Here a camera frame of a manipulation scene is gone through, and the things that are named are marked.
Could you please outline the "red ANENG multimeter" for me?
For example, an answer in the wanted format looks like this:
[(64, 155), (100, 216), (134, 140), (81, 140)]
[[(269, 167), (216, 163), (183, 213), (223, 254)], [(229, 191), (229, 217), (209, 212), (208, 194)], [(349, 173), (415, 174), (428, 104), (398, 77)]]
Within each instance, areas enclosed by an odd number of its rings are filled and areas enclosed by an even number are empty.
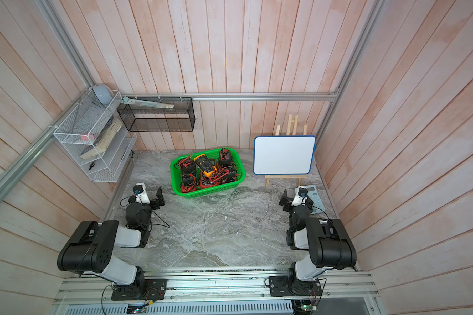
[(204, 175), (201, 176), (199, 181), (199, 187), (201, 189), (207, 189), (218, 185), (219, 182), (214, 182), (211, 177), (205, 177)]

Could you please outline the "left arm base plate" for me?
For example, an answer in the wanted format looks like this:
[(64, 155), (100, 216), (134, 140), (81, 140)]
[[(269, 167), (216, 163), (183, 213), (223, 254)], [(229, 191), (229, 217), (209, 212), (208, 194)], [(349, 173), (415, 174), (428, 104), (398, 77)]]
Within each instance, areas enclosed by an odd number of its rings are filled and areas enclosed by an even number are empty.
[(116, 286), (112, 293), (111, 300), (145, 300), (153, 302), (163, 300), (167, 283), (167, 279), (157, 278), (138, 280), (134, 284), (128, 286)]

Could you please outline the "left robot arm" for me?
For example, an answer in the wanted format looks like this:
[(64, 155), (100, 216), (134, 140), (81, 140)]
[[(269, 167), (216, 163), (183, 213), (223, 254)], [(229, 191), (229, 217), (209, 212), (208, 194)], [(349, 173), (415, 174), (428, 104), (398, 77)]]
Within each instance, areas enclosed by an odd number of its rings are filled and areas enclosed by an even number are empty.
[(113, 250), (144, 248), (152, 232), (152, 214), (165, 204), (161, 188), (151, 199), (145, 185), (136, 184), (126, 206), (126, 225), (121, 226), (117, 220), (80, 223), (59, 253), (58, 269), (93, 274), (116, 286), (140, 286), (141, 269), (115, 256)]

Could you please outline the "green DT9205A multimeter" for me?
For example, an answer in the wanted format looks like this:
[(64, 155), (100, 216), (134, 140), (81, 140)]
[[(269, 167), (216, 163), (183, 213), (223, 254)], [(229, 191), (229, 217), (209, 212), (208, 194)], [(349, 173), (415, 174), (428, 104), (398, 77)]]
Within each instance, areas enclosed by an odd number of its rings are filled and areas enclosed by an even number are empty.
[(237, 177), (238, 177), (237, 167), (234, 163), (230, 163), (230, 164), (222, 165), (218, 169), (218, 173), (215, 179), (216, 179), (216, 182), (222, 185), (222, 184), (236, 181)]

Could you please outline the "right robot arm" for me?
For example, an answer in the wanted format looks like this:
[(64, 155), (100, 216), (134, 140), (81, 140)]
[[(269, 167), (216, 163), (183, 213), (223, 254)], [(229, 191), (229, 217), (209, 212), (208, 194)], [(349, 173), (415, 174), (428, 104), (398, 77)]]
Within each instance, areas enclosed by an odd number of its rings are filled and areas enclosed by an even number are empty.
[(291, 265), (291, 284), (312, 283), (327, 270), (356, 266), (356, 249), (343, 223), (317, 206), (307, 187), (299, 186), (293, 197), (284, 191), (279, 205), (289, 214), (286, 244), (291, 249), (308, 252), (305, 258)]

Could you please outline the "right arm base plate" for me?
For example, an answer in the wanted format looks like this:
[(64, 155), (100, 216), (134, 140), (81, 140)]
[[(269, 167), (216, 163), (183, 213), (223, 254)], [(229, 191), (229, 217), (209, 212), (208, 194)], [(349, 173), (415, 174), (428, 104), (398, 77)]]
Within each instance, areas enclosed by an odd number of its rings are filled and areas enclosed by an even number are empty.
[(287, 276), (271, 276), (265, 280), (272, 297), (321, 296), (323, 286), (319, 281), (303, 282)]

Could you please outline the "yellow black multimeter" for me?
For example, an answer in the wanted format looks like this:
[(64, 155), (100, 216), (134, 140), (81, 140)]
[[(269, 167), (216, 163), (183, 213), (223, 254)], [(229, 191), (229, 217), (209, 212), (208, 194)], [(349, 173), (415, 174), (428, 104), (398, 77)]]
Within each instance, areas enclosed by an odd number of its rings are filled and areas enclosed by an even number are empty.
[(210, 159), (206, 154), (201, 154), (193, 159), (206, 178), (210, 178), (218, 169), (214, 159)]

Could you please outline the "small black multimeter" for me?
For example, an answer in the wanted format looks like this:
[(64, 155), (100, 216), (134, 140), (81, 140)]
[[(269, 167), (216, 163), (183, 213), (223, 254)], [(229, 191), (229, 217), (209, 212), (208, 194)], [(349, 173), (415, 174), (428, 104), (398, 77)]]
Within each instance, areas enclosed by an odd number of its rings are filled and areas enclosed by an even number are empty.
[(233, 162), (231, 151), (228, 148), (222, 148), (219, 151), (218, 164), (219, 166), (229, 165)]
[(189, 175), (196, 171), (197, 164), (192, 160), (192, 154), (182, 158), (177, 163), (177, 167), (183, 175)]

